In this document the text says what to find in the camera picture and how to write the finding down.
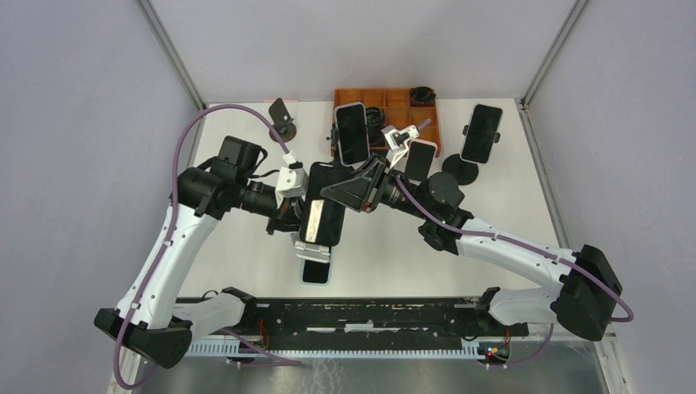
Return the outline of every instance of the white table surface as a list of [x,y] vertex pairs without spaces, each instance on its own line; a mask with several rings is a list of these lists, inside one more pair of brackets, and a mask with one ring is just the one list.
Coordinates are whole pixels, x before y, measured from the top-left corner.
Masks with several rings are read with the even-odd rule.
[[[530,240],[556,245],[551,219],[533,165],[529,146],[512,98],[438,100],[442,154],[430,173],[440,171],[449,154],[462,144],[462,127],[474,105],[503,109],[501,140],[489,163],[479,166],[476,182],[462,186],[461,207],[494,226]],[[246,104],[268,115],[270,103]],[[288,105],[296,117],[297,136],[288,143],[304,168],[331,159],[328,131],[332,102]],[[282,151],[255,117],[236,110],[208,115],[195,164],[217,155],[226,135],[261,144],[269,152],[258,170],[282,164]],[[275,175],[266,182],[275,185]],[[262,297],[426,297],[480,296],[490,286],[535,287],[532,282],[490,263],[432,250],[418,233],[423,220],[380,206],[370,214],[346,210],[341,243],[334,249],[331,278],[325,286],[301,281],[303,262],[295,256],[290,235],[265,232],[267,219],[238,209],[226,214],[206,240],[181,296],[201,296],[207,290],[234,286]]]

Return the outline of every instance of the phone screen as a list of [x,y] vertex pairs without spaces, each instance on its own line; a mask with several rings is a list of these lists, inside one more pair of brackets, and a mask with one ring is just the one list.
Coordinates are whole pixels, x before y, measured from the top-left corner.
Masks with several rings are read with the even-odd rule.
[[488,163],[501,117],[502,109],[500,108],[481,104],[474,107],[464,147],[461,149],[460,157],[462,160],[474,163]]
[[404,174],[412,181],[422,182],[428,179],[436,150],[437,146],[432,143],[429,144],[421,140],[411,141]]
[[364,162],[369,158],[366,123],[365,106],[362,103],[336,107],[338,149],[343,165]]

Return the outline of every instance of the orange compartment organizer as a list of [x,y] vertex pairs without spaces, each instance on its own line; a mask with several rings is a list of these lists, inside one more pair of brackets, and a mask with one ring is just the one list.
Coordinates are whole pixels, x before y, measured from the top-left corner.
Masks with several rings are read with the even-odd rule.
[[[437,105],[432,107],[411,107],[409,89],[336,89],[333,95],[333,107],[361,102],[367,107],[378,107],[387,115],[387,126],[393,125],[403,129],[409,125],[419,125],[430,118],[430,125],[420,131],[420,139],[437,145],[435,156],[440,156],[440,121],[437,119]],[[387,146],[371,146],[375,153],[386,153]]]

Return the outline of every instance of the phone holder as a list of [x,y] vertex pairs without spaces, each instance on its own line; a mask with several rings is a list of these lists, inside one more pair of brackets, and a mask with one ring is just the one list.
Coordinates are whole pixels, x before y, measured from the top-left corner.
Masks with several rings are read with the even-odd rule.
[[[271,107],[268,108],[268,115],[271,116],[273,128],[276,129],[283,142],[288,142],[295,138],[297,135],[297,127],[293,123],[295,119],[290,116],[281,98],[276,98],[276,101],[271,104]],[[268,135],[271,137],[271,140],[276,140],[271,131],[268,132]]]
[[[461,134],[466,136],[469,131],[469,125],[464,126]],[[493,141],[497,144],[500,140],[500,133],[496,133],[496,139]],[[451,156],[447,156],[445,162],[442,163],[442,172],[446,172],[452,175],[456,181],[457,185],[465,186],[471,185],[479,177],[479,165],[476,163],[465,162],[461,159],[460,155],[455,153]]]

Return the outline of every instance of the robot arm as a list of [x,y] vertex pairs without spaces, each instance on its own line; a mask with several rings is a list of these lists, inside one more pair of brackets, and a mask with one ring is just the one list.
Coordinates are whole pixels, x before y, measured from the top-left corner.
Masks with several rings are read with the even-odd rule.
[[419,233],[435,250],[496,264],[539,285],[521,291],[486,290],[476,307],[482,316],[479,324],[486,318],[506,326],[559,323],[584,339],[602,339],[615,298],[579,271],[620,295],[621,284],[601,250],[546,246],[497,229],[459,208],[464,194],[449,174],[439,172],[419,185],[403,178],[384,158],[372,156],[351,179],[323,188],[321,195],[358,212],[370,213],[385,204],[423,218]]
[[[140,274],[115,309],[97,313],[97,328],[116,339],[126,322],[123,346],[171,368],[192,341],[239,323],[247,300],[243,294],[222,292],[211,300],[184,308],[175,309],[174,304],[200,247],[232,208],[269,218],[269,233],[299,230],[300,218],[294,206],[299,203],[296,196],[306,191],[305,171],[290,152],[284,157],[290,169],[283,168],[279,177],[282,188],[249,181],[261,152],[258,145],[227,137],[219,155],[205,164],[210,172],[192,167],[179,175],[179,212],[171,241],[162,252],[172,218],[173,208],[169,207],[165,224]],[[158,265],[146,281],[157,259]],[[142,291],[142,297],[134,303],[137,291]]]
[[[396,129],[389,133],[401,147],[401,157],[408,139],[418,136],[412,129],[407,133]],[[94,319],[97,328],[116,339],[126,322],[123,346],[171,368],[192,341],[240,322],[245,302],[250,298],[238,291],[223,292],[185,308],[175,309],[174,303],[201,245],[232,208],[267,217],[269,234],[300,229],[300,196],[307,190],[306,173],[289,153],[284,157],[288,168],[281,170],[277,188],[250,181],[262,151],[258,145],[227,137],[220,154],[206,162],[210,172],[192,167],[179,175],[180,214],[171,244],[165,248],[150,280],[145,281],[165,240],[165,225],[140,275],[117,307],[98,312]],[[488,261],[539,284],[539,288],[522,291],[498,287],[486,290],[476,305],[481,316],[479,324],[490,318],[506,326],[560,323],[580,337],[602,339],[616,302],[564,263],[574,262],[620,294],[620,283],[600,250],[586,245],[578,253],[508,234],[459,208],[464,195],[451,176],[438,173],[418,186],[408,181],[404,185],[403,176],[392,167],[385,158],[372,156],[350,179],[322,188],[320,195],[359,212],[369,213],[385,204],[425,218],[419,233],[434,249]],[[169,223],[171,215],[170,207],[165,223]],[[143,291],[143,297],[134,304],[138,290]]]

